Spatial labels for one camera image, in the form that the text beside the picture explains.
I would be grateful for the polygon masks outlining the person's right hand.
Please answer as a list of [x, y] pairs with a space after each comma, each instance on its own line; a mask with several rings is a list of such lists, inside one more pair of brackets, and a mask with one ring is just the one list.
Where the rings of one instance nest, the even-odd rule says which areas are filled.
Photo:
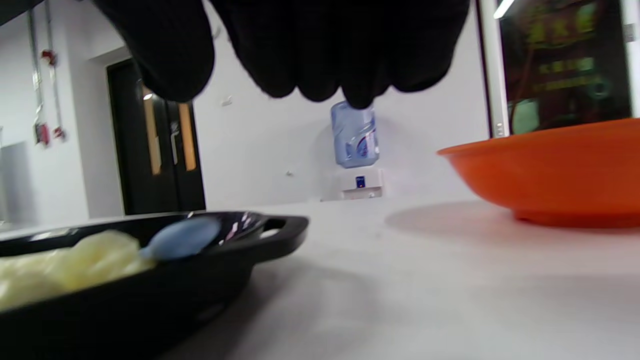
[[[389, 88], [422, 92], [450, 70], [468, 0], [213, 0], [231, 46], [271, 98], [298, 90], [322, 102], [341, 90], [366, 109]], [[169, 101], [194, 100], [215, 68], [201, 0], [96, 0], [144, 84]]]

